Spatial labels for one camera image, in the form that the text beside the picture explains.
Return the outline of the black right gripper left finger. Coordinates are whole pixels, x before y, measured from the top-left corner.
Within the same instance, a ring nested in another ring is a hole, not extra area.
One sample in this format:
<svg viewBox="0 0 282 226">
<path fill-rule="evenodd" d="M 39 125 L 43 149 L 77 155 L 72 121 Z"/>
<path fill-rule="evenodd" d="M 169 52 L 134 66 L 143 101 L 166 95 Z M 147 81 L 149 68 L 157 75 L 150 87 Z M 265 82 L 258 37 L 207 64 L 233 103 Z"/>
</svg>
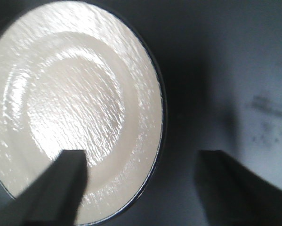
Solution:
<svg viewBox="0 0 282 226">
<path fill-rule="evenodd" d="M 17 198 L 0 210 L 0 226 L 72 226 L 88 181 L 83 150 L 63 150 Z"/>
</svg>

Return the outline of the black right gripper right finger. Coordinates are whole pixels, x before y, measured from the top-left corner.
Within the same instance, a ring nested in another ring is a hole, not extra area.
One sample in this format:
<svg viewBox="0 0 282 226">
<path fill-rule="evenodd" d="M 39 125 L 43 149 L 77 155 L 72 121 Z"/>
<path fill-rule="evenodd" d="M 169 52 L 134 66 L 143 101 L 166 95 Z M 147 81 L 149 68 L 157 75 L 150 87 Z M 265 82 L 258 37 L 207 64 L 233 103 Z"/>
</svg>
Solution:
<svg viewBox="0 0 282 226">
<path fill-rule="evenodd" d="M 194 180 L 210 226 L 282 226 L 282 190 L 225 152 L 200 150 Z"/>
</svg>

